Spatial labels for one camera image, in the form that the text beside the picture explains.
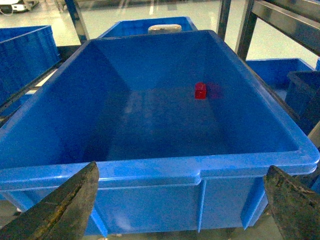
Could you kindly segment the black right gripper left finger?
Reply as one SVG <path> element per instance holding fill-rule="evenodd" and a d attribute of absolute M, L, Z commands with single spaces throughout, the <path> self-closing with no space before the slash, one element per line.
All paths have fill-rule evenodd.
<path fill-rule="evenodd" d="M 92 161 L 0 230 L 2 240 L 80 240 L 92 213 L 99 181 Z"/>

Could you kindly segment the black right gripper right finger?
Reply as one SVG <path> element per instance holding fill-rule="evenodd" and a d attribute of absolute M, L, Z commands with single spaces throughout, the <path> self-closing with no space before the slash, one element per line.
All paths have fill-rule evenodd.
<path fill-rule="evenodd" d="M 274 222 L 284 240 L 320 238 L 320 195 L 271 165 L 263 185 Z"/>

